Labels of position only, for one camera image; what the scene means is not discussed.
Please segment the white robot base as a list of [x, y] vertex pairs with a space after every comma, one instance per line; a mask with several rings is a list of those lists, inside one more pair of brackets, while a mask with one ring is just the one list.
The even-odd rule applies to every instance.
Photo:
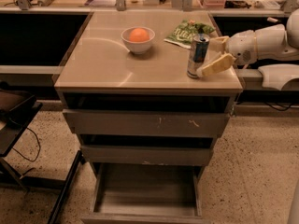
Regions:
[[262, 86], [281, 91], [290, 81], [299, 78], [299, 65], [297, 64], [271, 64], [260, 66], [258, 71], [263, 76]]

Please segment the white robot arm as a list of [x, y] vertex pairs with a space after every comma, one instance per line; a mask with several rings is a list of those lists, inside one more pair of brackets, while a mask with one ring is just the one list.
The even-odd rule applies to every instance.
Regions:
[[199, 77], [223, 72], [235, 65], [258, 60], [295, 61], [299, 54], [299, 9], [287, 24], [276, 24], [258, 30], [247, 30], [233, 36], [211, 38], [204, 63], [196, 70]]

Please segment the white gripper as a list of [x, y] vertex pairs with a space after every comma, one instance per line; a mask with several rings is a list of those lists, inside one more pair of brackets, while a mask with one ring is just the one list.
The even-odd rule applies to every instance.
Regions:
[[234, 63], [245, 65], [257, 61], [256, 35], [253, 30], [247, 30], [229, 36], [213, 37], [209, 40], [208, 49], [218, 53], [207, 60], [196, 70], [198, 77], [209, 77], [229, 69]]

